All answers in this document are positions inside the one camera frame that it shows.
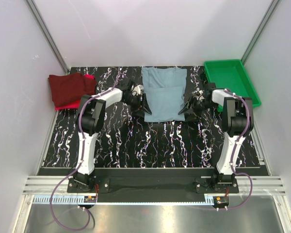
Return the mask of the light blue t shirt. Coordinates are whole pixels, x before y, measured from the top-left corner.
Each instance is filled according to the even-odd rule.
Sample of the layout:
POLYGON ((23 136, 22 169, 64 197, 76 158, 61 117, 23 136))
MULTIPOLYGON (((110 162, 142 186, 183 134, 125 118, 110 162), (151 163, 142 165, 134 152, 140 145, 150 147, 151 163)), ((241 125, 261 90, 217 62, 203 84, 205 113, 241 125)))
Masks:
POLYGON ((184 107, 187 70, 179 67, 142 67, 143 87, 151 114, 145 113, 150 123, 184 121, 180 111, 184 107))

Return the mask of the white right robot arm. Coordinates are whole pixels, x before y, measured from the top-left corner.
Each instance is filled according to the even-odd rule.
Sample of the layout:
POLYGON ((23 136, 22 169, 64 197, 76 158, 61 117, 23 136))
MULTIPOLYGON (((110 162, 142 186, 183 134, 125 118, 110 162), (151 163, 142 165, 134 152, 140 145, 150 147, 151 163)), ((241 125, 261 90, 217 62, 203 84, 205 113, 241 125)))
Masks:
POLYGON ((204 187, 219 193, 236 185, 235 176, 238 173, 235 167, 238 154, 245 138, 254 127, 252 99, 240 97, 226 88, 217 88, 215 83, 207 83, 204 90, 189 98, 178 114, 192 110, 189 120, 194 120, 199 112, 218 105, 223 107, 223 148, 215 171, 204 187))

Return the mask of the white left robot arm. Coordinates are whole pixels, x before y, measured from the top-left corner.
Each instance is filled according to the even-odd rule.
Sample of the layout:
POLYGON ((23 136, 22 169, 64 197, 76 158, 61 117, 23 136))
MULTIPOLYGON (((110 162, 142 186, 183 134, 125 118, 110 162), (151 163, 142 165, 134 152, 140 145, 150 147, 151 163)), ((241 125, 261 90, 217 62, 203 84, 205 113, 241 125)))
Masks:
POLYGON ((84 192, 97 188, 95 181, 94 154, 99 132, 104 126, 106 109, 118 102, 129 105, 133 112, 152 114, 144 87, 129 78, 96 95, 83 95, 77 110, 79 150, 73 181, 84 192))

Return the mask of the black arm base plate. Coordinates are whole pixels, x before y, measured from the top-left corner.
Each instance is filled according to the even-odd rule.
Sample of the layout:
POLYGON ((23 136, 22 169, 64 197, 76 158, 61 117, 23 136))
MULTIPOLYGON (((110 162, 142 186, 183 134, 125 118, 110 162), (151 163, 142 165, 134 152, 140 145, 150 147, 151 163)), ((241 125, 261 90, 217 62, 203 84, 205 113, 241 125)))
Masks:
POLYGON ((90 185, 84 185, 70 178, 67 192, 111 193, 118 190, 180 190, 196 192, 198 194, 238 194, 237 181, 232 183, 212 184, 209 177, 96 177, 90 181, 90 185))

